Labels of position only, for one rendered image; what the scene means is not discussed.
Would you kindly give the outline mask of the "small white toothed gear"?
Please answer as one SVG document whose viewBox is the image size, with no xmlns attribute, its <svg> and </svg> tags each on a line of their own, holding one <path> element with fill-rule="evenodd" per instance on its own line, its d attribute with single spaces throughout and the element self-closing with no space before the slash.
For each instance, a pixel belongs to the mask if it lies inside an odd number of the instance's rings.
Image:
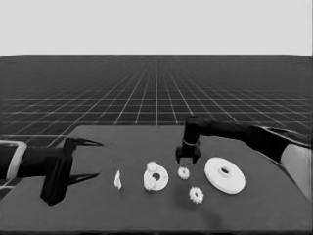
<svg viewBox="0 0 313 235">
<path fill-rule="evenodd" d="M 190 177 L 190 172 L 186 167 L 179 167 L 178 176 L 183 180 L 187 180 Z"/>
</svg>

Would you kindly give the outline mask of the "large thick white disc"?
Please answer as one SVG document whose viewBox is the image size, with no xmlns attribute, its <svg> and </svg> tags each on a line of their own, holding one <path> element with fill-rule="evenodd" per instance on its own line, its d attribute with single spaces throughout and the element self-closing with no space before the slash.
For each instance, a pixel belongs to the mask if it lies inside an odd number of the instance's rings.
<svg viewBox="0 0 313 235">
<path fill-rule="evenodd" d="M 246 186 L 246 177 L 232 162 L 218 157 L 210 158 L 204 165 L 207 180 L 218 190 L 235 195 Z"/>
</svg>

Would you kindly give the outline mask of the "white round carrier with pins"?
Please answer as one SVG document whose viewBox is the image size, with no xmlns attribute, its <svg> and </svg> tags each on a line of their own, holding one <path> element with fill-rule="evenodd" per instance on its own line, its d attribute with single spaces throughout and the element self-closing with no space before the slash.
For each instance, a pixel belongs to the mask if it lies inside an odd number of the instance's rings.
<svg viewBox="0 0 313 235">
<path fill-rule="evenodd" d="M 153 177 L 156 180 L 156 188 L 154 191 L 160 191 L 163 190 L 168 181 L 169 181 L 169 175 L 167 170 L 161 166 L 158 165 L 157 171 L 156 172 L 149 172 L 149 171 L 145 171 L 144 172 L 144 179 L 148 178 L 148 177 Z"/>
</svg>

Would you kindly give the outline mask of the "small white T-shaped piece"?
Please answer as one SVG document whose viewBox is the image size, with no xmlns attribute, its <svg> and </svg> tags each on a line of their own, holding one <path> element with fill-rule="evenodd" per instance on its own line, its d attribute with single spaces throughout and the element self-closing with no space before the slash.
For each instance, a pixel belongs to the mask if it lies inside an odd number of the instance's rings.
<svg viewBox="0 0 313 235">
<path fill-rule="evenodd" d="M 118 190 L 120 190 L 121 187 L 122 187 L 121 180 L 120 180 L 120 171 L 119 170 L 116 172 L 113 184 L 114 184 L 114 187 L 116 187 Z"/>
</svg>

